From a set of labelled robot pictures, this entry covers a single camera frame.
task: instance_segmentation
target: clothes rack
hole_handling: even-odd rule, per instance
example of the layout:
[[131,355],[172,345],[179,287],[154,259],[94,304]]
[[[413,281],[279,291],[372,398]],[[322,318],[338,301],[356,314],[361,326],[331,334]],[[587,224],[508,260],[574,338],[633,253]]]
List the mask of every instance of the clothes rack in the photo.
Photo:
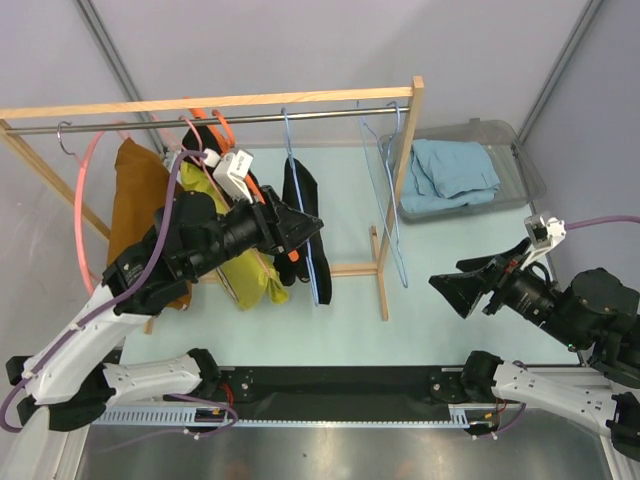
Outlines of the clothes rack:
[[[399,137],[399,147],[396,149],[396,161],[393,170],[393,184],[395,198],[389,200],[385,222],[389,232],[394,227],[394,208],[397,207],[402,194],[402,186],[409,165],[409,154],[416,129],[420,109],[424,99],[424,82],[422,77],[413,77],[411,86],[390,88],[366,88],[354,90],[325,90],[315,92],[276,93],[259,95],[236,95],[225,97],[182,98],[173,100],[153,100],[140,102],[100,103],[87,105],[68,105],[53,107],[29,107],[29,108],[2,108],[0,109],[0,139],[21,158],[51,189],[57,192],[70,206],[73,206],[74,192],[62,180],[62,178],[38,155],[33,148],[22,138],[23,135],[40,135],[109,131],[109,130],[139,130],[150,128],[181,127],[184,122],[179,120],[158,122],[130,122],[123,124],[87,124],[55,127],[29,127],[12,128],[7,120],[19,118],[40,118],[51,116],[70,115],[97,115],[117,113],[138,113],[164,110],[188,110],[190,108],[222,108],[252,105],[283,105],[309,102],[337,102],[375,99],[400,99],[407,98],[408,104],[400,107],[401,112],[406,113],[402,133]],[[316,118],[339,118],[361,115],[395,114],[395,108],[370,108],[352,110],[334,110],[328,112],[292,113],[291,120],[304,120]],[[229,123],[261,123],[283,121],[283,116],[278,115],[254,115],[228,117]],[[214,124],[217,119],[193,120],[195,125]],[[105,239],[109,238],[109,227],[89,207],[83,205],[83,218],[85,223],[100,233]],[[350,277],[361,275],[373,275],[377,279],[380,297],[380,308],[383,320],[389,319],[389,308],[384,286],[384,268],[389,255],[390,243],[387,236],[382,241],[378,239],[375,227],[369,231],[372,245],[372,261],[364,263],[348,263],[331,266],[333,277]],[[205,283],[217,281],[215,274],[209,274],[202,278]]]

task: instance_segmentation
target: hanging clothes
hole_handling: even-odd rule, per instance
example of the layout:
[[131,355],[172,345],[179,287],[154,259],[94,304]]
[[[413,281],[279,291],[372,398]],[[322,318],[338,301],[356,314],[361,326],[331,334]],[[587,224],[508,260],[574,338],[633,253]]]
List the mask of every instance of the hanging clothes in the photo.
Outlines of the hanging clothes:
[[[318,208],[318,183],[313,175],[295,158],[296,172],[298,173],[298,184],[300,186],[300,196],[302,198],[302,209],[305,213],[319,217]],[[284,184],[282,187],[282,201],[291,208],[300,210],[300,203],[296,192],[295,182],[293,178],[293,170],[288,161],[284,165]],[[318,287],[318,303],[329,305],[332,296],[331,270],[329,262],[324,254],[322,245],[322,237],[320,233],[313,235],[309,242],[311,243],[311,262],[315,271],[316,284]],[[291,286],[295,283],[296,277],[304,283],[309,281],[309,271],[307,263],[307,245],[304,244],[298,249],[300,261],[292,262],[287,255],[276,255],[274,266],[280,275],[280,280],[285,286]]]
[[[209,179],[200,168],[191,163],[183,162],[180,167],[180,175],[185,190],[194,190],[209,195],[213,198],[219,214],[225,214],[229,211],[222,197],[213,189]],[[269,257],[255,249],[248,250],[239,257],[225,262],[220,267],[220,271],[225,289],[241,310],[247,310],[257,305],[265,292],[275,304],[285,303],[289,300],[289,293],[280,281],[273,263]]]
[[[113,199],[111,235],[107,252],[110,265],[127,247],[138,243],[153,227],[153,215],[164,207],[169,172],[155,153],[128,138],[118,149],[115,162],[116,194]],[[183,191],[176,185],[176,194]],[[191,303],[189,294],[169,304],[177,310]]]

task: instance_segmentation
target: yellow garment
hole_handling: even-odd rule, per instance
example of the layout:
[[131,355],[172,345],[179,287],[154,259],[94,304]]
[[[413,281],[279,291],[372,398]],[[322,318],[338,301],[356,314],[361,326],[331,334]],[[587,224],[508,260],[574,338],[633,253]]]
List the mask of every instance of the yellow garment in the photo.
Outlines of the yellow garment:
[[[180,166],[180,176],[185,190],[195,190],[209,195],[213,198],[216,210],[220,214],[229,211],[223,199],[209,183],[207,176],[198,167],[183,162]],[[273,303],[280,304],[289,300],[289,292],[280,282],[278,272],[273,268],[273,262],[256,249],[248,250],[239,257],[229,260],[220,267],[220,270],[226,277],[226,279],[221,278],[225,290],[241,310],[257,305],[265,291]]]

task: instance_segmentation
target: white wall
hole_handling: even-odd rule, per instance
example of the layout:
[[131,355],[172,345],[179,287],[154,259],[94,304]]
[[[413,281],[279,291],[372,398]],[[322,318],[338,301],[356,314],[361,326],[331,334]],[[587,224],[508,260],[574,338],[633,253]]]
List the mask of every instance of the white wall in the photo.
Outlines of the white wall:
[[[0,29],[6,39],[12,39],[0,45],[0,105],[123,100],[72,2],[11,2],[0,16]],[[69,148],[82,152],[90,137],[65,138]],[[74,181],[75,160],[59,150],[55,135],[27,139],[65,180]],[[88,203],[107,224],[119,143],[117,135],[106,135],[89,173]],[[45,347],[85,303],[87,294],[77,267],[71,210],[4,144],[0,144],[0,161],[0,363],[4,365],[12,355],[28,355]],[[86,237],[90,264],[99,273],[105,266],[106,242],[88,229]],[[4,399],[8,392],[2,368],[0,397]],[[13,435],[0,430],[0,464],[12,439]]]
[[[538,202],[567,222],[640,215],[640,2],[606,2],[527,140],[547,183]],[[604,267],[640,287],[638,225],[571,232],[552,252],[562,282]]]
[[[517,130],[586,2],[94,3],[147,99],[408,85],[420,74],[427,85],[420,127],[480,116]],[[236,127],[251,144],[281,144],[282,129]],[[348,141],[353,132],[300,122],[294,140]]]

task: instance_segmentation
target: hanging rail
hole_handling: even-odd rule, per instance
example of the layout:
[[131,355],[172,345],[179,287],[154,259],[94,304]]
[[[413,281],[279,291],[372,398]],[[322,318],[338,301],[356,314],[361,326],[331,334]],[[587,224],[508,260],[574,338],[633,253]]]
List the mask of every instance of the hanging rail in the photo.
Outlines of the hanging rail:
[[[400,112],[408,112],[409,107],[400,107]],[[341,118],[341,117],[359,117],[362,115],[386,115],[396,113],[396,109],[392,107],[384,108],[354,108],[351,110],[332,110],[328,112],[304,112],[291,113],[288,115],[289,120],[311,120],[318,118]],[[284,122],[282,114],[272,115],[247,115],[242,117],[225,117],[229,124],[242,123],[267,123],[267,122]],[[220,121],[215,118],[203,118],[191,120],[195,126],[201,125],[220,125]],[[60,126],[60,133],[84,133],[84,132],[108,132],[118,130],[148,130],[151,128],[180,128],[184,127],[183,120],[162,120],[157,122],[129,122],[129,123],[102,123],[92,125],[69,125]],[[58,127],[25,127],[25,128],[8,128],[7,135],[49,135],[58,133]]]

